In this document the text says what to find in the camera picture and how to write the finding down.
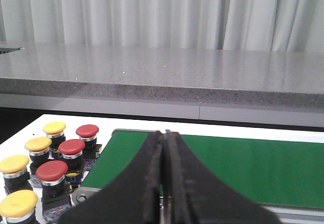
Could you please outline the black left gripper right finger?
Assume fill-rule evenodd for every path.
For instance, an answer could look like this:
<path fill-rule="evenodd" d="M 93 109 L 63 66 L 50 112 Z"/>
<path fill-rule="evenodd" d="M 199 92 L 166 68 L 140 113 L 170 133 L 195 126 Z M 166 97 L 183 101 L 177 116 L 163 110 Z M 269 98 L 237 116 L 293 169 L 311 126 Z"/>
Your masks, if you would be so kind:
<path fill-rule="evenodd" d="M 165 134 L 165 181 L 172 223 L 280 222 L 209 171 L 177 132 Z"/>

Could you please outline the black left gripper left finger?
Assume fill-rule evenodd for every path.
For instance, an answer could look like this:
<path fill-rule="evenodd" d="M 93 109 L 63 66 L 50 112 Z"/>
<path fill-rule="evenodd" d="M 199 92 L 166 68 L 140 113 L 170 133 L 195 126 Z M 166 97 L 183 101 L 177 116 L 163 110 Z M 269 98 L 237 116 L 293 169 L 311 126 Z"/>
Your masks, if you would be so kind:
<path fill-rule="evenodd" d="M 160 131 L 117 130 L 83 186 L 98 188 L 59 223 L 159 223 Z"/>

